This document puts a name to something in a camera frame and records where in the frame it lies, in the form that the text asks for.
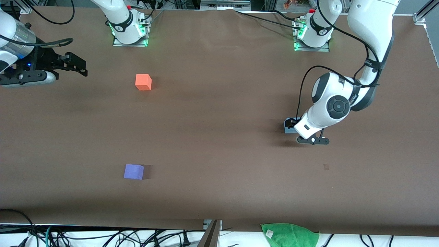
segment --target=brown tabletop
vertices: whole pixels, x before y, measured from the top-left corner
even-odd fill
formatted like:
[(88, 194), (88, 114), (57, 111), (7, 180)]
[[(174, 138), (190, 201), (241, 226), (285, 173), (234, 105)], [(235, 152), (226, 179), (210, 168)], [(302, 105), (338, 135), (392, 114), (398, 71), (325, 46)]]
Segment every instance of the brown tabletop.
[[(61, 21), (71, 8), (41, 12)], [(134, 48), (112, 46), (97, 8), (77, 8), (68, 25), (35, 13), (22, 22), (44, 41), (74, 38), (55, 50), (85, 59), (89, 75), (0, 88), (0, 207), (35, 223), (194, 229), (219, 218), (235, 230), (290, 222), (439, 236), (439, 69), (410, 16), (394, 18), (374, 103), (327, 128), (327, 146), (297, 144), (282, 123), (309, 67), (352, 76), (364, 62), (363, 45), (338, 32), (331, 52), (300, 52), (287, 27), (230, 10), (165, 11), (149, 46)], [(346, 16), (337, 25), (348, 30)], [(300, 113), (325, 72), (309, 74)], [(136, 89), (138, 73), (152, 91)], [(124, 179), (128, 163), (151, 165), (151, 178)]]

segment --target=orange cube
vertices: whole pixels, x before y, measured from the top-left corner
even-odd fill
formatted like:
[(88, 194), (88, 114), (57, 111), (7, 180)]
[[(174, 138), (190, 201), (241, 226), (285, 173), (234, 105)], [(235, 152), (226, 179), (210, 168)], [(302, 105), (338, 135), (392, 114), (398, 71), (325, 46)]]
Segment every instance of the orange cube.
[(136, 87), (140, 91), (151, 90), (152, 79), (149, 74), (136, 75)]

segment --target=white tag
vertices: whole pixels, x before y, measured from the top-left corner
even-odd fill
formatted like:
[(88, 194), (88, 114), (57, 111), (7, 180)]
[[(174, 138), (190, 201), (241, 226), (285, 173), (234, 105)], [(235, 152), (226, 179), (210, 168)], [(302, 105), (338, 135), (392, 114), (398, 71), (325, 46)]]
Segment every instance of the white tag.
[(271, 237), (273, 237), (273, 231), (271, 231), (271, 230), (267, 230), (267, 233), (265, 233), (265, 235), (269, 238), (269, 239), (271, 239)]

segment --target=gray floor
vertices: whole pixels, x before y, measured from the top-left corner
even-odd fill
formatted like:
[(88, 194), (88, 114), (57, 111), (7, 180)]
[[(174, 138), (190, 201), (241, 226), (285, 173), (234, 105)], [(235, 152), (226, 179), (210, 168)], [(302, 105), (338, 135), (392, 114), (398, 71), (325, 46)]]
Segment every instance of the gray floor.
[[(90, 0), (74, 0), (77, 7), (97, 7)], [(428, 0), (401, 0), (397, 14), (413, 14), (422, 8)], [(71, 6), (70, 0), (49, 0), (48, 5)], [(432, 43), (433, 50), (439, 54), (439, 7), (434, 9), (426, 18), (427, 32)]]

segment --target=green towel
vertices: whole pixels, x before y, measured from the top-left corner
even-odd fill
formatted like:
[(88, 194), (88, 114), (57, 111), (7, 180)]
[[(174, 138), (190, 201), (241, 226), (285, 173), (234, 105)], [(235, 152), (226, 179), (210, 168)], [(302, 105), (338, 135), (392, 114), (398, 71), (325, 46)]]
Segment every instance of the green towel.
[(264, 224), (262, 231), (271, 247), (316, 247), (319, 234), (293, 224)]

